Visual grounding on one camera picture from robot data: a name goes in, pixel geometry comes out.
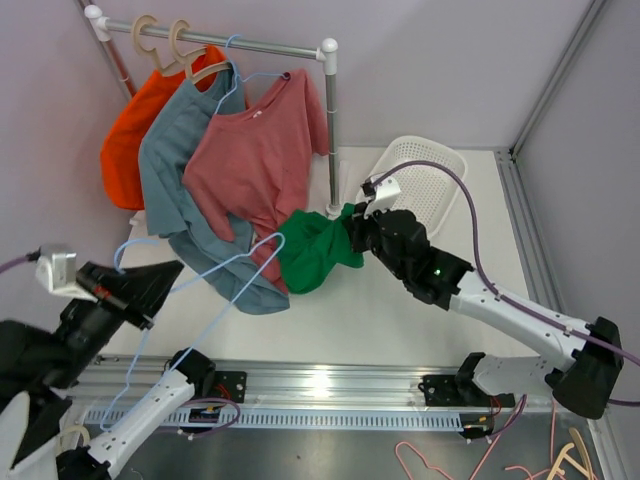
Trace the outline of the green t shirt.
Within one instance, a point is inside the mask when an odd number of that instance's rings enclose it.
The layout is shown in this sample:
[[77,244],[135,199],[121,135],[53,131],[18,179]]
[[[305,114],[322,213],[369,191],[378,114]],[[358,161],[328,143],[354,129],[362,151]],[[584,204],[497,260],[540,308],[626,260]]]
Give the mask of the green t shirt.
[[320,287],[336,265],[352,269],[364,266],[364,256],[351,248],[343,224],[355,211],[346,203],[331,220],[318,212],[296,210],[279,232],[285,244],[278,253],[281,276],[294,294],[307,294]]

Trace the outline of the grey blue t shirt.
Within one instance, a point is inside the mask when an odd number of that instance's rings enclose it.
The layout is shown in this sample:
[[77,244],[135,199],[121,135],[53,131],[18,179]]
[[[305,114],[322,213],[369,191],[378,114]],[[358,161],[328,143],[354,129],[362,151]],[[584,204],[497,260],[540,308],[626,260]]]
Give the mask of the grey blue t shirt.
[[244,91],[231,70],[198,88],[185,80],[162,108],[139,149],[147,230],[167,239],[174,253],[243,313],[285,311],[271,246],[252,248],[260,235],[252,220],[268,211],[279,175],[229,131],[245,109]]

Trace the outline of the dusty red t shirt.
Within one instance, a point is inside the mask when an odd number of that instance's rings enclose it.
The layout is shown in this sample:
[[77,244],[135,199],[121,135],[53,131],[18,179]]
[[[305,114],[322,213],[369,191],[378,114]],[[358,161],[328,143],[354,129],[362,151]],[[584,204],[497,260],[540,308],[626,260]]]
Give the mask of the dusty red t shirt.
[[261,244],[251,258],[279,290],[286,286],[271,235],[307,206],[312,158],[329,153],[316,85],[304,69],[289,73],[248,110],[212,117],[182,178],[217,237],[235,239],[233,217],[251,224]]

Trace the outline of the orange t shirt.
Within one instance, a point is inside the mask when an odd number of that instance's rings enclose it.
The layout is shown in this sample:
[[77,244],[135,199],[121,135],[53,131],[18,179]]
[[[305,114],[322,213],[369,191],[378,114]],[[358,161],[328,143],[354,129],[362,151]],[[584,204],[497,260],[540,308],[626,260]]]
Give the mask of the orange t shirt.
[[163,108],[190,108],[200,116],[210,115],[215,109],[214,95],[224,91],[227,80],[225,72],[198,84],[187,80],[183,71],[169,76],[152,72],[117,118],[100,153],[104,189],[116,207],[131,211],[144,208],[138,153]]

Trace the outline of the beige wooden hanger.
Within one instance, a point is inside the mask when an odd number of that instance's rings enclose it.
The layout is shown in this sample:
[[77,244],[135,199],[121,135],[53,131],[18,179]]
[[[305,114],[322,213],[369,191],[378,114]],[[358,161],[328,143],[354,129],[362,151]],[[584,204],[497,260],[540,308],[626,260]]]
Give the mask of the beige wooden hanger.
[[193,69],[195,62],[203,55],[207,53],[206,47],[201,47],[192,50],[188,53],[182,53],[177,45],[178,36],[181,33],[190,29],[190,24],[184,19],[175,20],[170,28],[168,34],[169,50],[173,58],[184,67],[186,78],[194,85],[202,81],[203,79],[217,74],[221,71],[231,70],[232,65],[228,60],[221,61],[215,64],[206,65],[198,71]]
[[146,34],[147,29],[157,25],[158,20],[153,15],[139,16],[132,24],[131,39],[136,54],[148,60],[154,71],[169,77],[181,72],[182,67],[170,53],[167,39]]

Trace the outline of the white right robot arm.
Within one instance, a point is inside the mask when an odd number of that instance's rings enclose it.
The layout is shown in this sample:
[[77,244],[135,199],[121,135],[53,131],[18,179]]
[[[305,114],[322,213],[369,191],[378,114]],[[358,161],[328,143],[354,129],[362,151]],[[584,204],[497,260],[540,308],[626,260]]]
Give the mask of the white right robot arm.
[[569,411],[599,419],[622,370],[618,326],[589,323],[486,286],[469,262],[432,246],[408,210],[364,214],[359,204],[343,224],[354,251],[371,252],[418,301],[481,321],[526,345],[533,357],[469,355],[455,392],[466,404],[488,395],[552,394]]

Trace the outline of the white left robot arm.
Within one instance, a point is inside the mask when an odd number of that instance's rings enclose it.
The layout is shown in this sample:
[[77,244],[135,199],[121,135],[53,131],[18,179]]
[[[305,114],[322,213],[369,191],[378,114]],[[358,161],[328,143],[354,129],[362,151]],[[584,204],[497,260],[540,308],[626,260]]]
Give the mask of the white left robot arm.
[[72,300],[53,332],[1,323],[1,476],[4,479],[113,479],[163,421],[215,389],[215,365],[194,347],[178,351],[156,383],[117,421],[109,419],[131,384],[103,413],[103,433],[57,454],[69,390],[125,323],[150,332],[183,270],[168,261],[124,270],[86,263],[66,279]]

